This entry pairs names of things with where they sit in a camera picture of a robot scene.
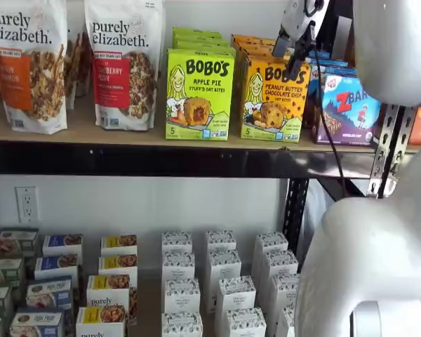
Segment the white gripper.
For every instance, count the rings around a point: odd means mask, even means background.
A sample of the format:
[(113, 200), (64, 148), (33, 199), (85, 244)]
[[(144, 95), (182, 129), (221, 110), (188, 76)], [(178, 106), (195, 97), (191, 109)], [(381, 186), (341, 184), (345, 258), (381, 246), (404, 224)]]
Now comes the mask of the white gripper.
[(300, 39), (311, 21), (315, 23), (314, 34), (317, 36), (328, 10), (329, 1), (290, 0), (286, 1), (281, 28), (285, 35), (278, 35), (272, 50), (272, 56), (283, 58), (288, 50), (288, 39), (295, 43), (295, 51), (287, 65), (289, 79), (296, 79), (305, 58), (314, 50), (315, 40)]

